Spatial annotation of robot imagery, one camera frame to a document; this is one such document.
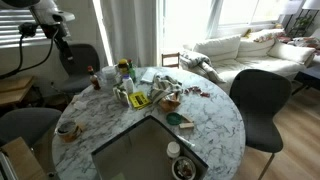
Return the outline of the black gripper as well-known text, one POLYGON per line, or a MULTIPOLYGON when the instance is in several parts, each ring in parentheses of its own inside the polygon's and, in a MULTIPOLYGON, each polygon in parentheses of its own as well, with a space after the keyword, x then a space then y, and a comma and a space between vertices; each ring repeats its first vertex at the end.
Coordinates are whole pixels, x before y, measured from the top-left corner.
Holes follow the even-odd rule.
POLYGON ((65 60, 67 60, 68 62, 72 62, 73 61, 73 54, 71 52, 71 49, 70 49, 67 41, 65 40, 65 37, 66 37, 65 33, 57 31, 54 35, 53 40, 54 40, 59 52, 63 56, 63 58, 65 60))

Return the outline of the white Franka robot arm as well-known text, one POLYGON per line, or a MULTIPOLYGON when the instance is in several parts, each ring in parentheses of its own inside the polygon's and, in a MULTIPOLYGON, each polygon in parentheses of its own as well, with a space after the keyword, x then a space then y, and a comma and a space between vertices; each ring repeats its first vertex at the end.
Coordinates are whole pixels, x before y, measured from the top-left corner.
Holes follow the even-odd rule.
POLYGON ((53 40, 64 59, 72 62, 74 57, 68 43, 65 23, 75 19, 75 15, 58 8, 55 0, 0 0, 3 9, 28 9, 45 36, 53 40))

